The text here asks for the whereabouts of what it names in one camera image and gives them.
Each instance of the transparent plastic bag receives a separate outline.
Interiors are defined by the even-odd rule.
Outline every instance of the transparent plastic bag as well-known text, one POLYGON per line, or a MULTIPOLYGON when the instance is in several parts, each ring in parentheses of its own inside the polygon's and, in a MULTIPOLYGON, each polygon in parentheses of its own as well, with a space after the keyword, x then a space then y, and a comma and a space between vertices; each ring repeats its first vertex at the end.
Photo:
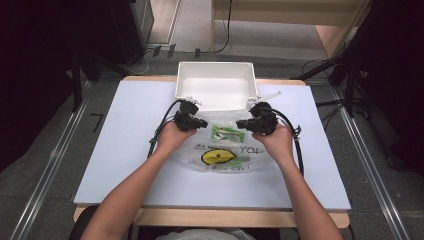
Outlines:
POLYGON ((236 121, 251 118, 247 110, 198 112, 207 128, 187 139, 175 152, 176 159, 198 171, 244 173, 273 167, 274 160, 251 132, 238 129, 236 121))

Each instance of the black stand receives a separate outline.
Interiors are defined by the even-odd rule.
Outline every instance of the black stand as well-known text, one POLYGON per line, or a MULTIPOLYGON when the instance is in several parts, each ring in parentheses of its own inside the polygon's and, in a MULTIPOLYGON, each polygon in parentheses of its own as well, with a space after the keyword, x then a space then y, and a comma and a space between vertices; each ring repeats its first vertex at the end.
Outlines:
POLYGON ((72 108, 72 112, 75 112, 82 103, 80 67, 87 76, 88 80, 99 81, 100 72, 94 62, 101 63, 109 69, 117 72, 122 77, 130 75, 123 68, 103 58, 92 50, 75 51, 75 54, 72 57, 72 80, 74 82, 74 106, 72 108))
POLYGON ((358 28, 356 35, 347 44, 347 47, 343 52, 341 52, 333 59, 326 60, 323 64, 313 68, 309 72, 290 79, 306 80, 332 66, 336 66, 334 71, 329 76, 328 81, 332 86, 338 86, 347 76, 345 108, 349 113, 349 116, 353 118, 352 101, 354 86, 357 76, 360 76, 357 63, 358 60, 363 58, 363 55, 365 54, 362 45, 364 44, 366 37, 372 36, 373 23, 376 17, 380 14, 383 6, 383 0, 375 0, 372 2, 370 12, 368 13, 362 25, 358 28))

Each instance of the black pole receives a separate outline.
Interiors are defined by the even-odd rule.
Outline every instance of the black pole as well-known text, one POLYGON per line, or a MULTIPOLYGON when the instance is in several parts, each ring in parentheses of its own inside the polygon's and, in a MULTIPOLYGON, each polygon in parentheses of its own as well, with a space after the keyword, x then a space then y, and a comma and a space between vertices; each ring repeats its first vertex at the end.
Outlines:
POLYGON ((77 51, 75 51, 72 57, 72 81, 74 84, 74 107, 72 108, 72 112, 75 112, 82 102, 81 75, 77 51))

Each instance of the person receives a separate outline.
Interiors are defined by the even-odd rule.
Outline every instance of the person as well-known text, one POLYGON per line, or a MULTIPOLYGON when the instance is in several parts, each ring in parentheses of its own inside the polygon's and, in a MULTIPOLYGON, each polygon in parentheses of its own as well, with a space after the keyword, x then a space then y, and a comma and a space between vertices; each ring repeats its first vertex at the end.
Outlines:
MULTIPOLYGON (((81 239, 122 239, 165 161, 195 133, 196 130, 181 132, 172 121, 166 124, 159 136, 156 150, 107 195, 89 221, 81 239)), ((252 136, 265 146, 281 169, 300 238, 302 240, 343 239, 336 224, 310 190, 294 162, 290 129, 278 124, 271 135, 253 133, 252 136)))

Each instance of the black tripod leg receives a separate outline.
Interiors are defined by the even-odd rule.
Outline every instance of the black tripod leg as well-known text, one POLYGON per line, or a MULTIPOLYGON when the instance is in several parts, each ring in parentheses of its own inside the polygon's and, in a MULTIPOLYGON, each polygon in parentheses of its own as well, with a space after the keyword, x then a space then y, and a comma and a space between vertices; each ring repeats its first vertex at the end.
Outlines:
POLYGON ((74 107, 72 108, 72 112, 75 112, 82 102, 81 75, 77 52, 75 52, 72 58, 72 81, 74 84, 74 107))
POLYGON ((349 74, 347 75, 347 87, 345 92, 345 98, 346 98, 345 108, 351 118, 353 118, 352 105, 353 105, 353 91, 355 88, 356 74, 357 74, 357 67, 356 67, 356 64, 352 62, 350 65, 349 74))
POLYGON ((340 62, 341 59, 342 59, 341 56, 337 56, 334 59, 325 61, 323 64, 321 64, 321 65, 319 65, 319 66, 311 69, 310 71, 308 71, 308 72, 306 72, 306 73, 304 73, 304 74, 302 74, 300 76, 292 77, 290 79, 294 79, 294 80, 306 80, 306 79, 311 78, 311 77, 317 75, 318 73, 320 73, 322 71, 325 71, 328 68, 330 68, 330 67, 338 64, 338 62, 340 62))
POLYGON ((105 65, 106 67, 112 69, 113 71, 119 73, 121 76, 126 77, 129 76, 130 74, 128 74, 127 71, 125 71, 124 69, 120 68, 119 66, 117 66, 116 64, 110 62, 109 60, 103 58, 102 56, 100 56, 99 54, 95 53, 94 51, 91 50, 85 50, 85 53, 87 53, 87 55, 91 58, 93 58, 95 61, 105 65))

